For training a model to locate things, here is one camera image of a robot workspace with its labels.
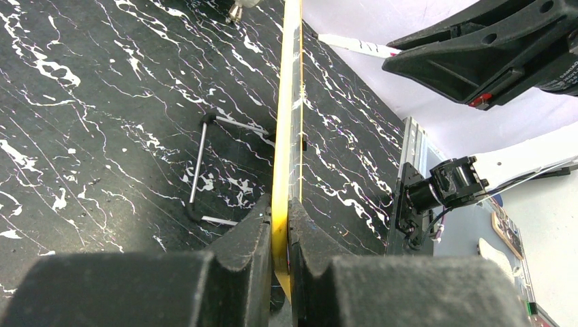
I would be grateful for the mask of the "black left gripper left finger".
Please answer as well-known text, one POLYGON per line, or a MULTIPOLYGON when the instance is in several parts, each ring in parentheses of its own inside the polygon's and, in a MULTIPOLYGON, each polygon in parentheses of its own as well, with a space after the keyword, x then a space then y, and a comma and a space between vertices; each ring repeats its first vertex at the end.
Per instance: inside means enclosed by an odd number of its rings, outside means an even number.
POLYGON ((271 196, 200 251, 39 260, 2 326, 267 326, 271 196))

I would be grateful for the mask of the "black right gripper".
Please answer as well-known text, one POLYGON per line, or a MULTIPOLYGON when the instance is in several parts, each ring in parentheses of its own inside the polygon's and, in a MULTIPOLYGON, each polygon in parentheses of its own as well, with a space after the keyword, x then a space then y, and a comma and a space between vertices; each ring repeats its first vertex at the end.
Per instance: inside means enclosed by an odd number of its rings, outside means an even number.
POLYGON ((576 1, 477 1, 389 46, 384 71, 478 110, 532 87, 577 96, 576 1))

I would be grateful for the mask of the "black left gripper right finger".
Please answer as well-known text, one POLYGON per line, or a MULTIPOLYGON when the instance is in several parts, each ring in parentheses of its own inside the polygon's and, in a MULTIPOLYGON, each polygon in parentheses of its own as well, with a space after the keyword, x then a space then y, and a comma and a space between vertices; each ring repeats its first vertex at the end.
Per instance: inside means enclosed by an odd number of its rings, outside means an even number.
POLYGON ((289 203, 295 326, 529 326, 496 264, 476 257, 355 255, 289 203))

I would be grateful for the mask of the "yellow framed whiteboard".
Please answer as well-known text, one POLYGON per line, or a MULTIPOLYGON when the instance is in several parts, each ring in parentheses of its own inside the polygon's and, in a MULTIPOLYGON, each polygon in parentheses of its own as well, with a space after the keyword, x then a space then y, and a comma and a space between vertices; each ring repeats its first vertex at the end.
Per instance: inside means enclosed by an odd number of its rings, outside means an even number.
POLYGON ((302 200, 303 190, 303 6, 286 1, 275 130, 271 198, 273 269, 287 299, 292 298, 289 262, 289 207, 302 200))

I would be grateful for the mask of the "white orange whiteboard marker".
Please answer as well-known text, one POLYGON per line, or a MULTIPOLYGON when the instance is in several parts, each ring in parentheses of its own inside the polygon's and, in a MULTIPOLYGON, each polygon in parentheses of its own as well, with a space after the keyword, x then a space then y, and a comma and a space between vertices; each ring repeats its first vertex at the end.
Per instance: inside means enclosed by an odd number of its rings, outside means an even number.
POLYGON ((394 57, 399 53, 401 53, 401 50, 391 48, 389 46, 366 42, 351 37, 343 37, 327 33, 323 34, 312 33, 312 37, 329 46, 343 48, 352 52, 357 52, 363 55, 368 55, 371 57, 377 57, 381 59, 394 57))

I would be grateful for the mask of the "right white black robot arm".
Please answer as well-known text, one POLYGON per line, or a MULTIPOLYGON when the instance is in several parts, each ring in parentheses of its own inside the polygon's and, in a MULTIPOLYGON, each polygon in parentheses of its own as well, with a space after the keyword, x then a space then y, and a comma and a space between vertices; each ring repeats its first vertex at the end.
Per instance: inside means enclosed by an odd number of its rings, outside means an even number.
MULTIPOLYGON (((445 98, 490 110, 531 88, 577 95, 576 1, 478 1, 390 43, 383 70, 445 98)), ((577 160, 577 124, 497 151, 450 159, 409 186, 418 211, 472 204, 508 182, 577 160)))

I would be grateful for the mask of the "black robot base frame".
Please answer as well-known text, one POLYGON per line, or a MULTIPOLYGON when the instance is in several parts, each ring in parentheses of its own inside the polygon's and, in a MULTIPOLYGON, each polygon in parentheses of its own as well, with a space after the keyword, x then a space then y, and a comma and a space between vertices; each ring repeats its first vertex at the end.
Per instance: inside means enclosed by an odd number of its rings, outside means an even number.
POLYGON ((432 256, 434 242, 422 237, 433 231, 429 224, 434 219, 433 209, 439 206, 429 180, 411 163, 404 163, 394 191, 386 254, 432 256))

